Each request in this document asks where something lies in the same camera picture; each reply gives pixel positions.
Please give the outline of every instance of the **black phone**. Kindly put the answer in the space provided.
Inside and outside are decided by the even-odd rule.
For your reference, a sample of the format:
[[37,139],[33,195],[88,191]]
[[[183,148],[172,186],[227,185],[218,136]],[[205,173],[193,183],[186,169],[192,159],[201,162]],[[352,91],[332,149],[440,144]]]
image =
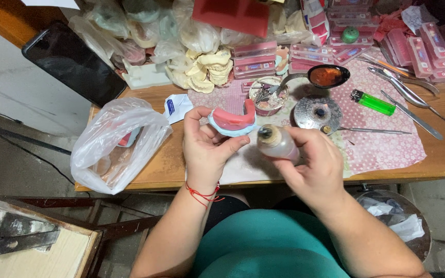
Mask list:
[[80,37],[59,20],[28,41],[22,54],[71,90],[102,107],[126,88],[121,79]]

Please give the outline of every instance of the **lighter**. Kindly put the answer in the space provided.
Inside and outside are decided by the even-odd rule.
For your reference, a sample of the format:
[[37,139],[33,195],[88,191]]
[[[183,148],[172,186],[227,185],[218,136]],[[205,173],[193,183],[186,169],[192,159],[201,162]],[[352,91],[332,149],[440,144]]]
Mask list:
[[357,89],[354,89],[350,96],[355,102],[381,112],[382,114],[386,114],[387,116],[394,114],[394,110],[396,109],[396,106]]

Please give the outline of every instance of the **white wall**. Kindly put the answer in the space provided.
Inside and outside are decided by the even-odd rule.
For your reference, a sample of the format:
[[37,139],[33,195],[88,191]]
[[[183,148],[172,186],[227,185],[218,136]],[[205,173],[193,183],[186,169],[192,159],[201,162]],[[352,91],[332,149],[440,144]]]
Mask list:
[[90,102],[35,66],[0,36],[0,113],[57,136],[78,136]]

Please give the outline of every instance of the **red wax block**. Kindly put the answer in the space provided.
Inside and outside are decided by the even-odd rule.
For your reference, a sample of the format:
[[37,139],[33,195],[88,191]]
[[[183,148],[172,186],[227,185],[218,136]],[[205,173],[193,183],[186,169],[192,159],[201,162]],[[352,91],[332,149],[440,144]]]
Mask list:
[[192,19],[265,38],[269,6],[254,0],[195,0]]

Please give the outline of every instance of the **wooden desk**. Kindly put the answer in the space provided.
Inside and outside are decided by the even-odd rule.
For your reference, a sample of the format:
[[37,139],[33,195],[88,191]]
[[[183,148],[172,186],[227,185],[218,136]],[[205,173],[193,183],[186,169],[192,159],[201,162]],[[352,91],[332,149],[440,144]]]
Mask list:
[[[426,89],[417,85],[408,85],[414,92],[431,104],[439,113],[445,117],[445,84],[437,85],[441,93],[435,97]],[[164,112],[164,100],[171,94],[186,93],[174,85],[151,87],[141,90],[127,89],[120,97],[136,97],[148,101],[152,108],[160,113]],[[426,121],[443,136],[439,141],[432,135],[419,127],[423,148],[427,157],[410,167],[392,170],[379,170],[351,176],[345,179],[345,184],[383,184],[383,183],[405,183],[415,180],[437,180],[445,178],[445,122],[428,109],[418,108],[411,104],[408,109]],[[98,111],[97,107],[90,110],[90,118]],[[151,161],[143,168],[140,174],[128,185],[126,189],[141,190],[170,190],[184,184],[185,162],[182,153],[183,122],[172,125],[173,133],[159,148]],[[240,183],[236,186],[250,187],[254,184],[281,183],[282,180],[255,181],[251,183]],[[75,190],[87,191],[88,188],[75,184]]]

